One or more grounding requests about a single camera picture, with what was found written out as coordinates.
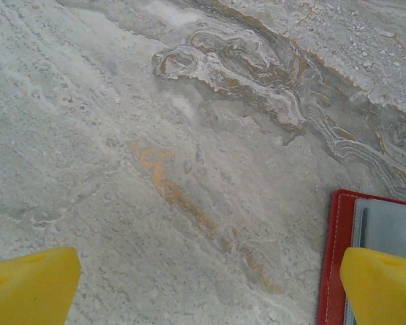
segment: textured stone surface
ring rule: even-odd
[[[406,200],[406,1],[0,1],[0,260],[69,324],[312,324],[331,193]]]

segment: red leather case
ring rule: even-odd
[[[344,323],[346,294],[340,279],[340,266],[344,251],[351,245],[357,198],[374,198],[406,205],[406,202],[343,189],[334,192],[321,276],[317,325],[343,325]]]

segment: white stitching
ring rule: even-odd
[[[328,279],[328,294],[326,295],[325,324],[328,324],[328,302],[330,300],[331,277],[332,277],[332,270],[334,268],[334,255],[335,255],[335,250],[336,250],[337,231],[338,231],[338,217],[340,216],[340,201],[341,201],[342,196],[350,196],[352,198],[360,198],[360,196],[352,195],[352,194],[340,194],[340,196],[338,197],[337,214],[336,214],[336,232],[334,234],[334,243],[332,245],[330,277]]]

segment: orange mineral streak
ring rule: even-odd
[[[181,189],[173,182],[167,180],[168,174],[164,171],[164,162],[167,158],[174,158],[175,154],[171,151],[155,152],[153,147],[143,146],[140,140],[134,141],[129,145],[129,148],[138,159],[139,165],[145,170],[152,171],[152,183],[156,188],[157,193],[163,197],[170,205],[177,205],[183,212],[193,216],[197,228],[210,240],[215,238],[219,225],[208,215],[202,212],[194,203],[186,199]],[[238,230],[233,227],[233,236],[239,237]],[[232,242],[228,238],[221,238],[221,250],[224,253],[232,252]],[[282,294],[283,289],[272,283],[264,275],[263,265],[256,264],[252,257],[250,248],[245,249],[246,259],[250,269],[257,274],[258,283],[262,289],[275,294]]]

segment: white marble veining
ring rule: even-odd
[[[68,324],[313,324],[331,193],[406,200],[398,3],[1,0],[0,260],[75,247]]]

